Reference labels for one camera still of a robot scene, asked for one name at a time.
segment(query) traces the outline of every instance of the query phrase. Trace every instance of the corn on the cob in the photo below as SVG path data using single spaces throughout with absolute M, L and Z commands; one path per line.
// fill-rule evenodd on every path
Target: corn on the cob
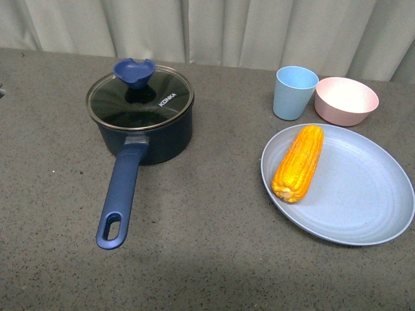
M 323 140 L 321 127 L 307 125 L 302 128 L 272 180 L 272 190 L 277 196 L 294 203 L 307 194 L 320 159 Z

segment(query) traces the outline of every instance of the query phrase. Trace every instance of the glass lid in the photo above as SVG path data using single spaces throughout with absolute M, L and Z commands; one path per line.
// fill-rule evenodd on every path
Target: glass lid
M 112 73 L 102 77 L 89 89 L 86 104 L 95 122 L 116 130 L 140 131 L 177 119 L 191 107 L 193 98 L 185 76 L 157 65 L 141 89 L 128 87 Z

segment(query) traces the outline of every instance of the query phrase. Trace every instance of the white curtain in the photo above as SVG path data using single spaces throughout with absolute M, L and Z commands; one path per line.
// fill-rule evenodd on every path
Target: white curtain
M 0 26 L 0 47 L 415 83 L 415 0 L 0 0 Z

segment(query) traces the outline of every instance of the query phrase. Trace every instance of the light blue cup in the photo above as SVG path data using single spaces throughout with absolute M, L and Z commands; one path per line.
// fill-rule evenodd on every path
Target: light blue cup
M 278 70 L 274 93 L 275 115 L 286 121 L 298 119 L 317 83 L 317 75 L 307 68 L 288 66 Z

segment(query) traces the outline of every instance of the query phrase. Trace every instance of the handle hole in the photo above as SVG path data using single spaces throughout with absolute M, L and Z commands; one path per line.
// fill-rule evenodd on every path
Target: handle hole
M 104 239 L 105 240 L 114 240 L 119 234 L 119 225 L 121 223 L 120 214 L 112 214 L 108 217 L 105 226 Z

